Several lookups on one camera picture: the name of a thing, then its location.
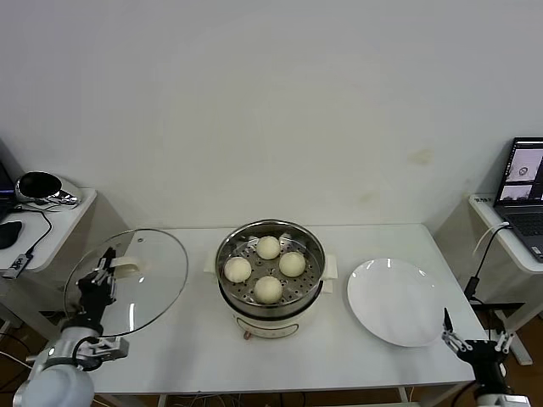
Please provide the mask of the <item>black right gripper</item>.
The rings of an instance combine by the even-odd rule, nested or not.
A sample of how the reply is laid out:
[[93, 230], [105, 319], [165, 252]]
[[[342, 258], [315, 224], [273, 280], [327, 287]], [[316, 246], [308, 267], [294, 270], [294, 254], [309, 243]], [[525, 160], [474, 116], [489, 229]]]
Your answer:
[[444, 308], [442, 340], [456, 356], [468, 363], [477, 383], [476, 395], [508, 394], [508, 386], [501, 372], [501, 364], [506, 359], [514, 332], [495, 332], [494, 341], [464, 340], [455, 331], [448, 309]]

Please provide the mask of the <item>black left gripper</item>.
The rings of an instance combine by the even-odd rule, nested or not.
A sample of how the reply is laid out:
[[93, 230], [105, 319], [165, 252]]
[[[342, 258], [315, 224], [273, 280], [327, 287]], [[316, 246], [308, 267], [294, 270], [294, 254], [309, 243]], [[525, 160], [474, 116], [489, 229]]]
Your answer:
[[81, 278], [78, 289], [81, 296], [79, 310], [76, 313], [76, 324], [102, 332], [102, 319], [107, 307], [116, 301], [117, 283], [113, 277], [113, 259], [116, 250], [109, 247], [98, 261], [95, 272]]

